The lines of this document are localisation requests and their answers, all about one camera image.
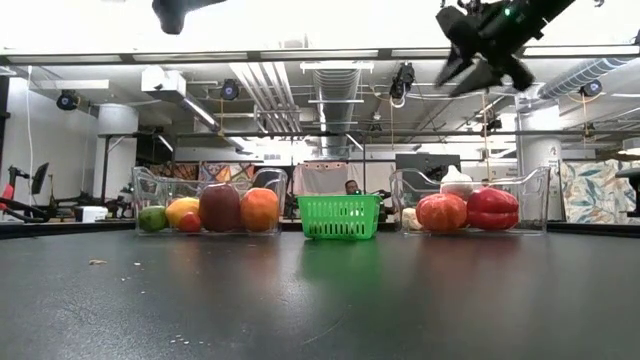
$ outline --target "green basket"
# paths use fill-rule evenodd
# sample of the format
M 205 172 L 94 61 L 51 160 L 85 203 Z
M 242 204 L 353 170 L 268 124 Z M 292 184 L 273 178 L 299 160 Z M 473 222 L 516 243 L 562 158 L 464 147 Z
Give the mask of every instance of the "green basket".
M 378 195 L 298 196 L 304 235 L 312 239 L 366 240 L 378 230 Z

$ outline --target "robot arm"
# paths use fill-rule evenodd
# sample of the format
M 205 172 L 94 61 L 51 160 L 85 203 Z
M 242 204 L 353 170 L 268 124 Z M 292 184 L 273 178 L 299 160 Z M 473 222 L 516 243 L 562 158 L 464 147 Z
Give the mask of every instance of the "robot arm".
M 169 35 L 180 35 L 184 18 L 188 12 L 226 0 L 153 0 L 153 11 L 160 19 L 162 31 Z

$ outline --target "table surface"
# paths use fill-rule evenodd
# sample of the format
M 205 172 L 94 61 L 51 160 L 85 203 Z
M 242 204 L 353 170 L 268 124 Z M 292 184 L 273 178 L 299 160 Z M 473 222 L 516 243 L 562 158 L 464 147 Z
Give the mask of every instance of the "table surface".
M 4 240 L 0 358 L 635 359 L 639 254 L 565 234 Z

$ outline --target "red bell pepper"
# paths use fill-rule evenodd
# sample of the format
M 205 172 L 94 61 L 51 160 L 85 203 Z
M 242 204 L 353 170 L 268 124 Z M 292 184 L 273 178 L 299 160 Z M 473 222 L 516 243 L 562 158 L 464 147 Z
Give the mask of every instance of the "red bell pepper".
M 482 230 L 508 230 L 518 223 L 518 200 L 506 191 L 485 187 L 467 202 L 467 221 Z

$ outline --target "garlic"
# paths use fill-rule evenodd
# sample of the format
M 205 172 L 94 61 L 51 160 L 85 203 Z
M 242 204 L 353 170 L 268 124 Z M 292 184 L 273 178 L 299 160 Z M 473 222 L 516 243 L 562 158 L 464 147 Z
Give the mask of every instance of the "garlic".
M 440 181 L 441 194 L 454 194 L 467 201 L 473 192 L 473 179 L 462 174 L 454 165 L 449 165 L 447 175 Z
M 407 208 L 402 210 L 402 228 L 408 230 L 421 230 L 422 225 L 416 217 L 416 209 Z

